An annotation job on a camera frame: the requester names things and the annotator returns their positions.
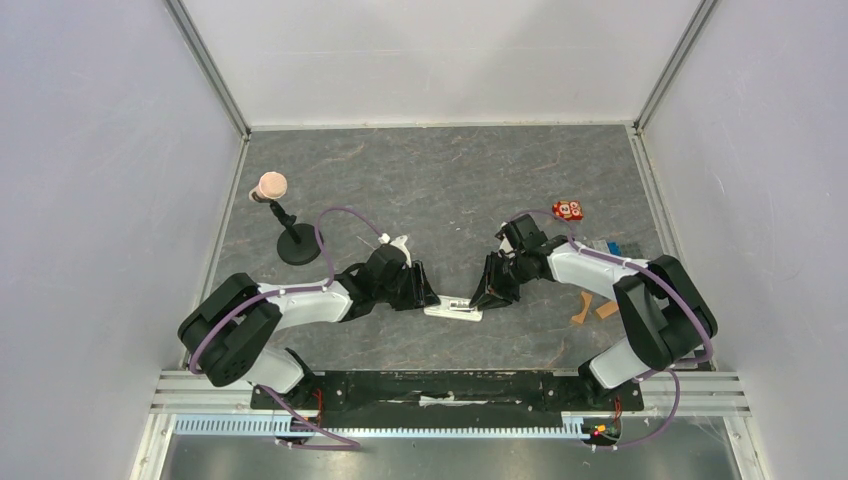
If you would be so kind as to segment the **white remote control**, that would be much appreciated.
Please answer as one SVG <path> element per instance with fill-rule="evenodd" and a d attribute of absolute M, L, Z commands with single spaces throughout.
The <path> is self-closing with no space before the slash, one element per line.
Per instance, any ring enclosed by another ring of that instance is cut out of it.
<path fill-rule="evenodd" d="M 425 307 L 423 312 L 431 317 L 470 322 L 480 322 L 483 318 L 481 311 L 471 307 L 469 299 L 452 296 L 439 296 L 439 303 Z"/>

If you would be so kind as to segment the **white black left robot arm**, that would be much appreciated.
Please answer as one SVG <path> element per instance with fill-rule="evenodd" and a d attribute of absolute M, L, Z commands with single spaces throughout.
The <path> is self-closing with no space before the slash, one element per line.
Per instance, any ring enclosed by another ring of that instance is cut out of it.
<path fill-rule="evenodd" d="M 383 245 L 330 282 L 272 285 L 233 274 L 181 323 L 177 336 L 190 354 L 190 372 L 215 387 L 238 380 L 268 387 L 296 409 L 311 401 L 314 383 L 295 353 L 270 346 L 276 332 L 349 322 L 380 304 L 410 311 L 439 303 L 422 262 L 398 246 Z"/>

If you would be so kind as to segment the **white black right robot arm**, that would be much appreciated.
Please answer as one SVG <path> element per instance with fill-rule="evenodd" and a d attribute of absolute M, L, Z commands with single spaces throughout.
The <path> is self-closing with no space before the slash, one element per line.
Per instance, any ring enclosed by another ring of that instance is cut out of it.
<path fill-rule="evenodd" d="M 501 245 L 486 257 L 470 305 L 480 311 L 510 306 L 521 287 L 536 280 L 613 301 L 625 336 L 579 367 L 577 392 L 585 405 L 602 408 L 628 381 L 711 359 L 717 321 L 677 258 L 621 257 L 580 243 L 572 233 L 549 237 L 535 214 L 522 211 L 501 226 Z"/>

